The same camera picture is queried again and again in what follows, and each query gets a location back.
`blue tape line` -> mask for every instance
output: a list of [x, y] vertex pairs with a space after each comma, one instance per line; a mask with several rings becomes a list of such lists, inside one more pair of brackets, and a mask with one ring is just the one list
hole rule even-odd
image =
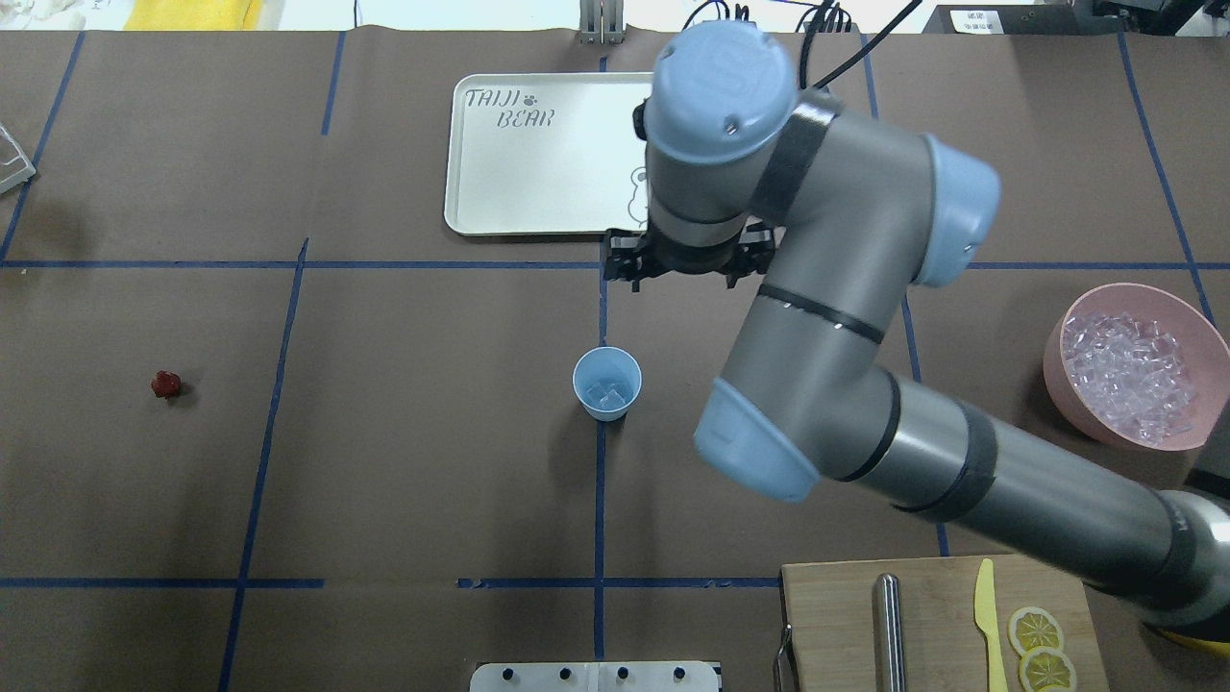
[[269, 470], [269, 454], [273, 450], [273, 427], [278, 418], [278, 406], [282, 403], [282, 386], [287, 375], [287, 354], [290, 350], [290, 329], [295, 323], [295, 311], [299, 309], [299, 289], [303, 285], [304, 262], [308, 257], [308, 240], [299, 248], [295, 265], [295, 278], [290, 285], [290, 302], [287, 305], [287, 322], [282, 328], [282, 350], [278, 353], [278, 369], [273, 379], [273, 395], [269, 397], [269, 415], [264, 422], [264, 440], [261, 444], [261, 462], [256, 470], [256, 487], [252, 490], [252, 509], [247, 517], [247, 535], [244, 537], [244, 558], [240, 562], [239, 579], [247, 581], [252, 565], [252, 547], [256, 543], [256, 527], [261, 519], [261, 499], [264, 495], [264, 479]]
[[458, 589], [777, 589], [779, 576], [606, 576], [601, 580], [578, 576], [563, 579], [459, 579]]
[[333, 122], [333, 98], [337, 96], [337, 77], [342, 74], [342, 49], [346, 47], [346, 32], [337, 32], [337, 50], [333, 53], [333, 76], [328, 80], [328, 100], [325, 101], [325, 119], [320, 123], [321, 136], [328, 136]]
[[[43, 150], [47, 149], [47, 140], [52, 136], [52, 125], [55, 124], [55, 116], [60, 112], [60, 104], [64, 102], [64, 93], [69, 88], [69, 80], [73, 79], [73, 70], [76, 69], [77, 55], [81, 54], [81, 44], [85, 43], [85, 32], [77, 32], [77, 39], [73, 44], [73, 53], [69, 55], [69, 64], [64, 68], [64, 76], [60, 77], [60, 88], [55, 92], [55, 100], [52, 101], [52, 109], [47, 113], [47, 122], [43, 124], [43, 133], [38, 136], [38, 145], [34, 147], [34, 155], [30, 159], [30, 162], [37, 168], [39, 161], [43, 160]], [[4, 261], [9, 256], [9, 246], [12, 245], [12, 236], [17, 232], [17, 221], [21, 220], [21, 211], [26, 208], [26, 197], [30, 195], [30, 186], [33, 183], [32, 179], [27, 179], [21, 186], [21, 194], [17, 195], [17, 204], [12, 209], [12, 216], [9, 219], [9, 227], [4, 234], [4, 242], [0, 242], [0, 261]]]
[[1137, 106], [1137, 117], [1140, 118], [1140, 130], [1145, 135], [1145, 144], [1149, 145], [1149, 156], [1153, 157], [1154, 170], [1157, 171], [1157, 181], [1161, 182], [1162, 194], [1166, 197], [1166, 206], [1170, 209], [1170, 218], [1175, 222], [1175, 231], [1178, 232], [1178, 243], [1183, 247], [1183, 256], [1187, 258], [1188, 270], [1192, 273], [1192, 283], [1196, 284], [1196, 294], [1200, 299], [1200, 311], [1210, 323], [1213, 320], [1213, 307], [1209, 306], [1209, 297], [1204, 294], [1204, 281], [1200, 280], [1200, 270], [1196, 265], [1196, 256], [1192, 253], [1192, 243], [1187, 240], [1187, 231], [1183, 229], [1183, 219], [1178, 215], [1178, 205], [1175, 204], [1175, 194], [1170, 188], [1170, 178], [1166, 177], [1166, 168], [1161, 163], [1161, 155], [1157, 154], [1157, 145], [1154, 143], [1153, 130], [1149, 128], [1149, 118], [1145, 116], [1145, 106], [1140, 100], [1140, 91], [1137, 88], [1135, 71], [1132, 69], [1132, 57], [1128, 54], [1128, 39], [1121, 28], [1118, 32], [1119, 57], [1123, 59], [1123, 73], [1128, 77], [1128, 88], [1132, 91], [1132, 101]]
[[598, 269], [598, 344], [606, 344], [606, 279], [603, 269]]
[[[0, 268], [41, 269], [293, 269], [284, 259], [7, 259]], [[594, 269], [598, 262], [485, 262], [485, 261], [346, 261], [312, 259], [310, 269]]]
[[597, 470], [594, 482], [594, 658], [603, 660], [606, 650], [605, 597], [606, 579], [606, 424], [597, 422]]
[[605, 580], [610, 589], [777, 589], [780, 576], [611, 576]]
[[[867, 34], [859, 32], [859, 42], [867, 45]], [[867, 102], [871, 104], [871, 117], [879, 119], [879, 102], [876, 100], [876, 75], [871, 71], [871, 53], [862, 58], [862, 74], [867, 77]]]
[[940, 542], [940, 557], [941, 558], [950, 557], [951, 554], [948, 553], [948, 527], [942, 524], [935, 525], [935, 537]]
[[1186, 269], [1184, 262], [969, 262], [972, 269]]
[[0, 579], [0, 589], [235, 589], [234, 579], [31, 576]]
[[230, 688], [230, 671], [235, 665], [235, 644], [239, 643], [239, 621], [244, 615], [242, 586], [235, 590], [235, 602], [231, 605], [231, 622], [226, 629], [226, 651], [223, 654], [223, 670], [218, 676], [218, 692], [226, 692]]
[[594, 588], [594, 660], [606, 658], [606, 592], [601, 581]]
[[914, 313], [910, 312], [910, 299], [905, 295], [902, 295], [902, 322], [905, 324], [905, 349], [910, 353], [910, 375], [914, 376], [914, 382], [922, 382], [919, 344], [914, 339]]
[[492, 262], [492, 261], [343, 261], [314, 259], [311, 269], [595, 269], [598, 262]]
[[7, 259], [4, 268], [39, 269], [293, 269], [295, 262], [262, 262], [250, 259]]
[[244, 557], [239, 568], [239, 586], [235, 589], [235, 605], [231, 608], [230, 628], [226, 632], [226, 651], [223, 655], [223, 670], [218, 680], [219, 692], [230, 687], [231, 664], [235, 661], [235, 645], [239, 642], [239, 627], [244, 616], [244, 594], [247, 589], [247, 575], [252, 567], [252, 547], [256, 545], [256, 529], [261, 519], [261, 500], [264, 497], [264, 481], [269, 471], [269, 452], [273, 450], [273, 428], [278, 418], [278, 406], [282, 403], [282, 386], [287, 375], [287, 354], [290, 350], [290, 331], [295, 323], [299, 309], [299, 288], [303, 285], [304, 262], [308, 259], [308, 240], [299, 248], [295, 265], [295, 278], [290, 285], [290, 302], [287, 305], [287, 322], [282, 329], [282, 349], [278, 353], [278, 369], [273, 379], [273, 393], [269, 397], [269, 415], [264, 423], [264, 440], [261, 444], [261, 462], [256, 470], [256, 486], [252, 490], [252, 509], [247, 516], [247, 533], [244, 537]]
[[[237, 579], [141, 579], [92, 576], [0, 578], [0, 589], [235, 589]], [[323, 589], [323, 579], [253, 579], [248, 589]]]
[[592, 576], [541, 579], [541, 578], [513, 578], [513, 579], [459, 579], [458, 589], [467, 591], [480, 589], [593, 589]]

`black strap band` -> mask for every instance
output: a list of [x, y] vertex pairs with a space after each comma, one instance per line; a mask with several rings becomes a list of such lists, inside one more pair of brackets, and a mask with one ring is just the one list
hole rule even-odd
[[1176, 589], [1184, 575], [1192, 572], [1192, 563], [1196, 562], [1196, 531], [1187, 514], [1173, 500], [1161, 493], [1150, 489], [1150, 493], [1166, 510], [1170, 519], [1170, 551], [1161, 568], [1148, 578], [1138, 578], [1116, 584], [1090, 585], [1102, 594], [1111, 596], [1128, 596], [1133, 601], [1151, 608], [1167, 610], [1182, 605], [1191, 599], [1187, 589]]
[[872, 343], [879, 343], [884, 339], [883, 329], [877, 328], [849, 312], [843, 312], [841, 310], [830, 307], [824, 302], [817, 302], [806, 295], [792, 293], [770, 283], [761, 283], [760, 290], [758, 290], [756, 294], [772, 297], [774, 300], [780, 300], [792, 307], [798, 307], [806, 312], [812, 312], [813, 315], [824, 317], [825, 320], [833, 322], [833, 324], [838, 328], [849, 328], [859, 336], [871, 339]]
[[991, 425], [991, 419], [978, 409], [962, 402], [957, 402], [957, 407], [966, 417], [969, 440], [966, 449], [966, 463], [961, 467], [961, 473], [934, 503], [920, 508], [898, 506], [898, 510], [918, 515], [935, 524], [952, 521], [974, 509], [995, 483], [995, 463], [999, 460], [995, 427]]
[[838, 111], [809, 101], [795, 106], [752, 194], [752, 208], [758, 216], [774, 225], [786, 222], [786, 214], [838, 114]]
[[1223, 478], [1215, 473], [1193, 468], [1187, 474], [1187, 481], [1183, 484], [1188, 488], [1221, 498], [1223, 500], [1230, 500], [1230, 478]]
[[892, 388], [893, 397], [892, 407], [888, 411], [888, 425], [884, 427], [884, 435], [879, 438], [879, 445], [876, 445], [876, 451], [867, 457], [867, 461], [861, 467], [850, 476], [843, 476], [836, 479], [841, 483], [859, 481], [871, 473], [871, 470], [879, 466], [881, 460], [888, 454], [888, 447], [893, 444], [893, 439], [897, 438], [897, 428], [902, 423], [902, 386], [897, 385], [897, 379], [893, 377], [893, 374], [886, 372], [884, 375], [888, 376], [888, 386]]

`wooden cutting board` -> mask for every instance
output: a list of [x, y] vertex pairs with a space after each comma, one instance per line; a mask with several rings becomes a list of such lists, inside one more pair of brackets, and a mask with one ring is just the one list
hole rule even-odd
[[[995, 563], [995, 600], [1009, 691], [1023, 692], [1007, 621], [1025, 606], [1046, 608], [1064, 631], [1077, 690], [1108, 690], [1080, 580], [1023, 556]], [[900, 580], [905, 676], [910, 692], [986, 692], [986, 644], [974, 624], [974, 580], [983, 557], [786, 565], [786, 617], [793, 627], [802, 692], [873, 692], [876, 649], [871, 591], [876, 578]]]

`metal handle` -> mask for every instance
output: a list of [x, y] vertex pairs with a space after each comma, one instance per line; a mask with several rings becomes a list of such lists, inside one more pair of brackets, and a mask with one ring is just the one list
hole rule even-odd
[[876, 688], [879, 692], [905, 692], [902, 592], [897, 576], [882, 574], [876, 579], [872, 611], [876, 629]]
[[[790, 665], [790, 644], [793, 638], [795, 629], [790, 627], [787, 622], [785, 627], [781, 628], [781, 647], [777, 648], [777, 656], [772, 660], [772, 688], [774, 692], [786, 692], [782, 686], [782, 680], [785, 678], [786, 667]], [[791, 690], [797, 690], [797, 682], [791, 685]]]

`yellow object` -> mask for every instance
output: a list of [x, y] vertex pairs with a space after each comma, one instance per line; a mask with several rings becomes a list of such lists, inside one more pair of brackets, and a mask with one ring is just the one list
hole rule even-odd
[[986, 686], [990, 692], [1007, 692], [1004, 651], [999, 643], [999, 616], [995, 613], [995, 563], [983, 559], [974, 583], [974, 624], [986, 638]]
[[1187, 647], [1188, 649], [1196, 649], [1197, 651], [1204, 651], [1205, 654], [1230, 659], [1230, 643], [1192, 639], [1191, 637], [1183, 637], [1182, 634], [1175, 634], [1173, 632], [1166, 632], [1165, 629], [1155, 629], [1154, 632], [1161, 634], [1180, 647]]
[[137, 0], [128, 31], [251, 31], [261, 0]]
[[1064, 631], [1055, 617], [1042, 608], [1027, 606], [1012, 613], [1007, 621], [1007, 640], [1018, 656], [1038, 647], [1064, 649]]
[[1076, 690], [1076, 669], [1071, 659], [1059, 649], [1039, 647], [1021, 659], [1017, 670], [1026, 692], [1042, 692], [1047, 687]]

